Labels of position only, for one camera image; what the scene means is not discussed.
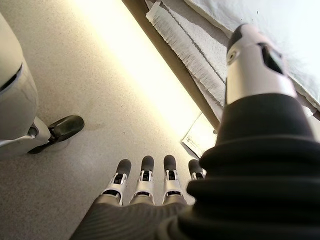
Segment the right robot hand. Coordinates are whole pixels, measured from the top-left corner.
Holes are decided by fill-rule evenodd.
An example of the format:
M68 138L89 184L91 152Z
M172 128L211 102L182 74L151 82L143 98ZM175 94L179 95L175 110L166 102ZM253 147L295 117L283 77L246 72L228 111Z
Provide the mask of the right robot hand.
M226 54L225 105L215 146L189 162L186 204L175 159L164 158L161 206L138 186L121 193L123 160L92 203L73 240L317 240L320 144L272 42L250 24L233 32Z

